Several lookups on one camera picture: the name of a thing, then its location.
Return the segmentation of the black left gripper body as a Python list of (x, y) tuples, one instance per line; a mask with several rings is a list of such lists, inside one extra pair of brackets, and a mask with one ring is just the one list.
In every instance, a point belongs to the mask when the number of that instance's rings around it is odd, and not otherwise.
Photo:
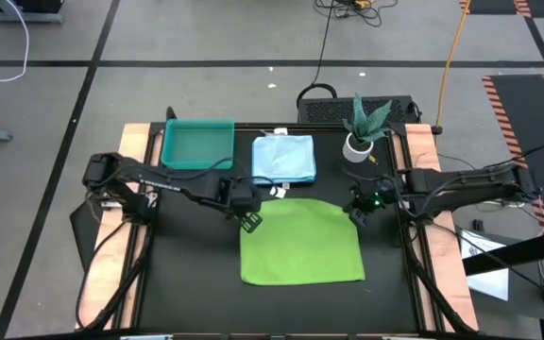
[(261, 209), (261, 193), (250, 181), (238, 181), (232, 186), (230, 208), (239, 217), (258, 213)]

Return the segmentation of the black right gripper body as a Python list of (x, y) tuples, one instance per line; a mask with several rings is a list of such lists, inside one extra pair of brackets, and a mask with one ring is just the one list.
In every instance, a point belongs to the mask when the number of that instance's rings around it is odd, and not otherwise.
[(349, 191), (352, 199), (347, 204), (348, 213), (353, 210), (373, 213), (398, 200), (395, 185), (390, 179), (355, 181), (349, 187)]

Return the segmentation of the green microfiber towel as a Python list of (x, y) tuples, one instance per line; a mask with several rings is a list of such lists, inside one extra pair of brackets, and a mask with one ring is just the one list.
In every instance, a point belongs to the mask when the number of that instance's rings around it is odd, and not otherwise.
[(240, 234), (240, 276), (258, 286), (363, 281), (358, 231), (343, 210), (307, 198), (265, 201), (262, 224)]

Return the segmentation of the light blue teal-edged towel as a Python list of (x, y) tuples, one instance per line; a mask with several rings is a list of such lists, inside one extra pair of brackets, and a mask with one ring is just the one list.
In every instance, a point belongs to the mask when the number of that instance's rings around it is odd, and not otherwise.
[(315, 181), (314, 140), (311, 135), (257, 137), (252, 143), (251, 176), (264, 179)]

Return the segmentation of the green plant in white pot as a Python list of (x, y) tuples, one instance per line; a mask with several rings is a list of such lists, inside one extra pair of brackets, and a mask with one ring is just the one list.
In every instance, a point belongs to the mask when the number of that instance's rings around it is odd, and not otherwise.
[(369, 158), (375, 142), (387, 136), (390, 128), (385, 121), (392, 104), (393, 101), (388, 100), (377, 109), (366, 112), (362, 97), (358, 94), (354, 95), (351, 119), (343, 120), (348, 136), (342, 152), (347, 161), (364, 162)]

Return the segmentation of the teal plastic tray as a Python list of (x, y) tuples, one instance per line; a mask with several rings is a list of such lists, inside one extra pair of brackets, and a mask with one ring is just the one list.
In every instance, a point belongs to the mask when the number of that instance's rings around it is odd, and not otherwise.
[(177, 170), (231, 169), (235, 121), (170, 119), (165, 124), (160, 160)]

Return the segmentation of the wooden side board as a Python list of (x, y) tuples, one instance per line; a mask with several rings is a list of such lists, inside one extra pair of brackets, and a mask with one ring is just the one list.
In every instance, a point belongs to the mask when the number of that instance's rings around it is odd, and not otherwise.
[[(439, 159), (429, 125), (406, 125), (406, 143), (414, 167), (440, 171)], [(416, 253), (426, 246), (434, 282), (452, 309), (462, 320), (477, 331), (478, 322), (468, 288), (467, 276), (460, 251), (460, 241), (453, 234), (455, 227), (450, 212), (442, 212), (433, 223), (425, 227), (416, 240)]]
[[(118, 152), (140, 162), (158, 162), (162, 135), (150, 131), (149, 124), (127, 124)], [(87, 277), (78, 300), (77, 315), (81, 324), (93, 322), (105, 308), (129, 270), (137, 263), (144, 247), (145, 226), (131, 226), (122, 221), (122, 210), (109, 208), (97, 220), (95, 245)]]

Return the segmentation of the black perforated computer case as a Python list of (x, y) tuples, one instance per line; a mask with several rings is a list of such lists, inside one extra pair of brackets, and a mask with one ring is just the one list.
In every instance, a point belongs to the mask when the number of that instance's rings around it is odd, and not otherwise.
[[(421, 121), (422, 112), (410, 95), (362, 98), (366, 114), (381, 108), (389, 101), (391, 109), (386, 117), (387, 123), (413, 124)], [(301, 99), (298, 104), (297, 121), (300, 124), (342, 124), (344, 119), (350, 122), (352, 118), (352, 97)]]

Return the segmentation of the white paper sheet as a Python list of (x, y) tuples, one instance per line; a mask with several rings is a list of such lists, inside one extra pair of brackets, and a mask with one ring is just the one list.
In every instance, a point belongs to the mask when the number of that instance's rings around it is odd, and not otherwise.
[[(504, 244), (487, 239), (472, 231), (461, 230), (461, 257), (467, 259), (482, 254), (484, 251), (504, 247)], [(509, 298), (509, 270), (504, 268), (482, 274), (468, 275), (470, 289), (487, 296), (507, 301)]]

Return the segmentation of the black flat panel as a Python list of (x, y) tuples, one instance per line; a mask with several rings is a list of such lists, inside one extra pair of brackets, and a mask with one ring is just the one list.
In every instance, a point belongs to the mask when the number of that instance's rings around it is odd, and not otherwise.
[(88, 269), (94, 257), (102, 215), (102, 208), (98, 204), (94, 204), (92, 199), (87, 199), (69, 216), (76, 249), (84, 271)]

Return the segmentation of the large hazard-striped floor mat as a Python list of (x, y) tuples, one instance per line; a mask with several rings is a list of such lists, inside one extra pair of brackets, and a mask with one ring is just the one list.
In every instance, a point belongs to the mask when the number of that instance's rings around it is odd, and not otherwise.
[(511, 156), (542, 189), (532, 211), (544, 226), (544, 75), (484, 76), (482, 82)]

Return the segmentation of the grey desk foot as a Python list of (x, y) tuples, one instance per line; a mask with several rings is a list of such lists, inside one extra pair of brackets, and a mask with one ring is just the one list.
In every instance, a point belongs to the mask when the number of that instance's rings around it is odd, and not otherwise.
[(0, 0), (0, 23), (63, 23), (60, 8), (65, 0)]

